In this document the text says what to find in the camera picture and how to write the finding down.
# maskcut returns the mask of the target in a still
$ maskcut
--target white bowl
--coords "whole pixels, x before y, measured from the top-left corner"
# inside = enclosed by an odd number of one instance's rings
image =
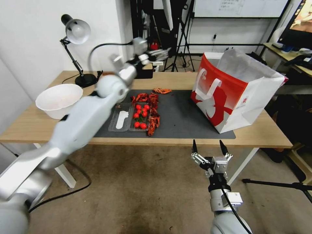
[[[82,88],[76,84],[60,84],[39,94],[36,106],[51,118],[61,119],[81,98],[82,93]]]

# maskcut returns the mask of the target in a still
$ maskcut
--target clear plastic tray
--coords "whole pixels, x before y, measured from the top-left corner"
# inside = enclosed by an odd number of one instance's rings
[[[136,113],[136,105],[140,105],[142,108],[144,107],[144,105],[149,105],[149,103],[147,102],[137,102],[135,103],[133,106],[132,106],[132,109],[131,109],[131,123],[130,123],[130,127],[129,127],[129,131],[133,131],[133,132],[146,132],[147,131],[147,128],[146,129],[141,129],[140,127],[139,128],[135,128],[134,127],[134,123],[136,122],[136,120],[133,118],[133,115]],[[147,111],[147,116],[145,118],[143,118],[143,122],[141,123],[145,123],[146,126],[148,126],[148,119],[149,119],[149,116],[150,116],[150,112],[149,110]]]
[[[133,105],[131,103],[118,103],[112,109],[113,117],[111,119],[110,125],[108,127],[109,132],[126,132],[129,129],[131,120],[133,119]],[[124,119],[123,126],[120,129],[116,128],[116,124],[119,118],[119,113],[121,111],[127,111],[128,117]]]

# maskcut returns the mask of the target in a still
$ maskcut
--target red and white paper bag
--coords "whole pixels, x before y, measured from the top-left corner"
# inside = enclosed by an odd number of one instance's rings
[[[251,125],[287,78],[235,49],[217,67],[202,57],[192,100],[219,133]]]

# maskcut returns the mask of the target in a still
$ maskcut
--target light stand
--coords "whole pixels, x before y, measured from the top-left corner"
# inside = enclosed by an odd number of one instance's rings
[[[295,182],[292,184],[285,184],[285,183],[274,183],[274,182],[258,181],[258,180],[251,180],[251,179],[242,179],[242,182],[245,184],[261,184],[261,185],[269,185],[269,186],[276,186],[276,187],[283,187],[283,188],[298,189],[298,190],[301,190],[304,193],[304,195],[309,199],[309,201],[312,203],[312,196],[308,192],[308,190],[312,190],[311,185],[304,185],[300,182]]]
[[[191,0],[191,3],[190,3],[189,8],[188,8],[188,13],[187,13],[187,15],[186,15],[185,23],[184,23],[183,20],[182,20],[182,12],[181,12],[181,14],[179,15],[179,19],[178,19],[178,20],[179,20],[179,23],[181,24],[181,32],[182,32],[182,33],[181,33],[181,37],[180,37],[180,41],[179,41],[179,45],[178,45],[178,47],[177,47],[177,49],[176,49],[175,59],[174,59],[173,63],[170,64],[168,67],[166,67],[167,61],[168,61],[168,59],[166,59],[166,62],[165,62],[165,66],[164,66],[163,71],[169,69],[171,66],[172,66],[172,68],[171,68],[171,71],[172,71],[172,72],[174,72],[175,69],[176,69],[176,71],[178,71],[177,66],[176,66],[176,59],[177,59],[177,56],[178,56],[178,53],[179,53],[179,49],[180,49],[180,47],[181,47],[181,43],[182,43],[182,38],[183,38],[183,37],[184,37],[184,40],[185,40],[185,47],[188,49],[188,55],[189,55],[189,58],[190,58],[190,61],[191,61],[191,64],[192,64],[193,71],[195,71],[194,65],[193,65],[193,60],[192,60],[192,57],[191,57],[191,54],[190,54],[190,51],[189,51],[189,44],[188,44],[187,35],[185,35],[186,23],[188,22],[188,28],[189,28],[190,14],[191,14],[191,12],[193,12],[194,3],[195,3],[195,0]],[[185,67],[185,66],[186,66],[186,60],[185,60],[185,58],[184,58],[184,54],[182,55],[182,58],[183,58],[183,67]]]
[[[73,19],[71,16],[66,14],[62,15],[61,21],[65,25],[66,37],[61,39],[60,42],[64,46],[66,52],[72,60],[72,63],[79,72],[79,76],[75,79],[75,84],[79,85],[82,88],[96,84],[98,82],[98,79],[95,77],[95,75],[84,74],[83,68],[80,66],[77,60],[73,58],[72,54],[67,48],[67,45],[69,43],[79,45],[88,40],[91,33],[90,26],[86,22],[78,19]]]

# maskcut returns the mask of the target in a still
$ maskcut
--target desk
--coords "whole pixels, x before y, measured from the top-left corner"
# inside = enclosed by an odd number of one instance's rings
[[[297,57],[298,55],[300,55],[300,53],[295,52],[295,51],[290,51],[288,53],[283,53],[281,50],[275,48],[274,46],[272,46],[272,43],[264,43],[264,48],[269,49],[270,51],[272,51],[274,54],[278,55],[281,59],[283,59],[284,61],[290,61],[292,59],[294,59],[295,57]],[[273,66],[272,69],[276,70],[277,67],[280,65],[281,60],[279,59],[275,65]],[[293,65],[293,67],[299,71],[300,73],[303,72],[309,76],[312,76],[312,70],[301,67],[301,66],[297,66],[297,65]]]
[[[61,84],[63,80],[75,75],[76,71],[63,71],[50,85]],[[196,73],[156,72],[152,79],[135,80],[132,89],[154,89],[156,87],[191,90],[195,83]],[[73,83],[74,78],[67,80]],[[92,93],[94,86],[84,88],[84,96]],[[17,120],[0,136],[0,142],[46,143],[58,120],[51,119],[43,111],[31,104]],[[250,161],[259,147],[291,148],[292,144],[278,128],[265,110],[253,125],[234,130],[235,139],[224,139],[227,147],[246,148],[242,155],[237,155],[237,165],[228,171],[229,185]],[[156,145],[156,146],[192,146],[193,139],[166,138],[92,138],[90,144],[98,145]],[[196,139],[198,146],[220,147],[219,139]]]

